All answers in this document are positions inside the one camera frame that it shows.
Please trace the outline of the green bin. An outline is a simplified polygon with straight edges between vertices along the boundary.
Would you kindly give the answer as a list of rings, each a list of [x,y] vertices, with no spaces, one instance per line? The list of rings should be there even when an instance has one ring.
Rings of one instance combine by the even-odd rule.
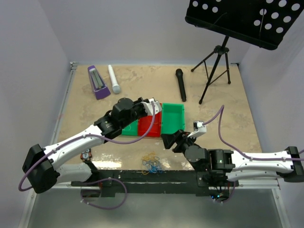
[[[137,136],[138,135],[138,120],[135,120],[122,130],[124,136]]]
[[[185,130],[185,113],[183,104],[162,104],[161,134],[172,134]]]

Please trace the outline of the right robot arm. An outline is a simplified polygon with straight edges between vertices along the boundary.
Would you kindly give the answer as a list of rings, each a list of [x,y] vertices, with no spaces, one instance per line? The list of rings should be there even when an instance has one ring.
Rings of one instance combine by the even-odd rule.
[[[302,182],[304,168],[296,147],[275,153],[245,153],[233,150],[206,149],[195,143],[207,132],[206,128],[193,132],[178,130],[161,134],[165,149],[182,153],[197,174],[198,185],[221,187],[233,185],[241,179],[282,178],[285,182]]]

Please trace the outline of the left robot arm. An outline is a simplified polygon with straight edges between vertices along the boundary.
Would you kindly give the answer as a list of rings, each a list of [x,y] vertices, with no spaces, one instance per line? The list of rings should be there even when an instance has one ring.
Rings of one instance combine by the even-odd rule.
[[[138,98],[136,101],[119,99],[111,110],[82,132],[53,145],[31,146],[22,166],[24,177],[21,182],[27,179],[37,194],[67,181],[96,185],[98,174],[88,164],[69,165],[66,162],[85,150],[107,142],[122,144],[115,138],[122,134],[125,127],[143,117],[155,117],[161,110],[160,103],[154,98]]]

